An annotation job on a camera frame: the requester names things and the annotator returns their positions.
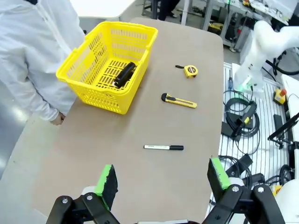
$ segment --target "yellow tape measure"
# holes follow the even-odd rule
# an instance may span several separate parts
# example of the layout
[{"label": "yellow tape measure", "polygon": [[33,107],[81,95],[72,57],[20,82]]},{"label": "yellow tape measure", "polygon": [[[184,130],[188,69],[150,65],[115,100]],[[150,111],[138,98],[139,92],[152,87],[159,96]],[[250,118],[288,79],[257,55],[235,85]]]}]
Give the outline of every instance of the yellow tape measure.
[{"label": "yellow tape measure", "polygon": [[177,104],[177,105],[181,105],[181,106],[187,106],[187,107],[190,107],[190,108],[196,108],[197,107],[197,104],[194,103],[194,102],[172,97],[168,93],[163,93],[162,96],[161,96],[161,99],[164,102],[167,102],[167,103]]},{"label": "yellow tape measure", "polygon": [[198,69],[194,65],[187,65],[185,67],[176,65],[178,69],[184,69],[185,75],[187,78],[194,78],[198,74]]}]

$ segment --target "plastic basket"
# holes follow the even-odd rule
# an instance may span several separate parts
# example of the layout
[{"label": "plastic basket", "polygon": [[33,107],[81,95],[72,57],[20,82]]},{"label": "plastic basket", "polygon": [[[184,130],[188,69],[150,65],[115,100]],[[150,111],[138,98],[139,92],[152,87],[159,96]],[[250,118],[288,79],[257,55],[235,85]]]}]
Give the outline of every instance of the plastic basket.
[{"label": "plastic basket", "polygon": [[[158,30],[125,22],[102,22],[67,57],[57,78],[86,104],[126,114],[149,64]],[[136,69],[118,89],[114,79],[129,63]]]}]

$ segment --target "tape measure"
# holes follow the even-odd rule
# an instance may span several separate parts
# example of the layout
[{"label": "tape measure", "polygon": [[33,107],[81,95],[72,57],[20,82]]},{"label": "tape measure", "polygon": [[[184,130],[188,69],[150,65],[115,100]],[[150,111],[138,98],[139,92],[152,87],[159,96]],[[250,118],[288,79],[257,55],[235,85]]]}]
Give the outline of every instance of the tape measure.
[{"label": "tape measure", "polygon": [[184,69],[185,75],[187,78],[194,78],[198,73],[198,69],[194,65],[187,65],[185,67],[176,65],[178,69]]}]

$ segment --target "person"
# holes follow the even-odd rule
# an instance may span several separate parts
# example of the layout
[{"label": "person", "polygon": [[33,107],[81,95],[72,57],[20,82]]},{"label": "person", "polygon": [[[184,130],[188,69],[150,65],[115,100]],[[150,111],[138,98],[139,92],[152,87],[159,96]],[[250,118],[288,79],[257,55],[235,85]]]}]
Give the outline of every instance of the person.
[{"label": "person", "polygon": [[161,0],[159,20],[165,21],[167,16],[176,18],[177,16],[172,12],[180,0]]},{"label": "person", "polygon": [[76,94],[56,71],[84,36],[69,0],[0,0],[0,80],[22,107],[62,124]]}]

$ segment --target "whiteboard marker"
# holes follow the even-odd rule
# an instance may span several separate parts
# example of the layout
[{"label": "whiteboard marker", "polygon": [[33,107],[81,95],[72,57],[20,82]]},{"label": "whiteboard marker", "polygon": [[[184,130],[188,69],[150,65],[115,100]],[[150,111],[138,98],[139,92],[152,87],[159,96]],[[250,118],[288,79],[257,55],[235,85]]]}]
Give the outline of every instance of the whiteboard marker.
[{"label": "whiteboard marker", "polygon": [[163,150],[183,150],[184,146],[147,146],[147,145],[144,145],[143,148],[147,148],[147,149],[163,149]]}]

